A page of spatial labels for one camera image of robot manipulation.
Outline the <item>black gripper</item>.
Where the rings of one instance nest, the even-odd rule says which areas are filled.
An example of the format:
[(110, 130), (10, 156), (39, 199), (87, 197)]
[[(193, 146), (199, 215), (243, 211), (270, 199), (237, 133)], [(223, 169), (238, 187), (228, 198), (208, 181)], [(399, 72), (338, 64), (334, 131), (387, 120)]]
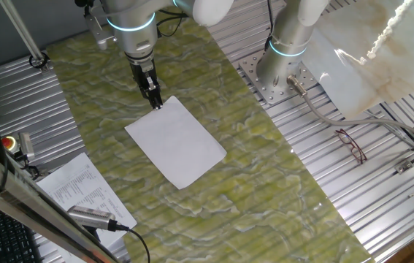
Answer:
[(159, 110), (163, 106), (163, 101), (156, 74), (153, 49), (145, 53), (126, 53), (126, 57), (142, 96), (149, 101), (154, 110)]

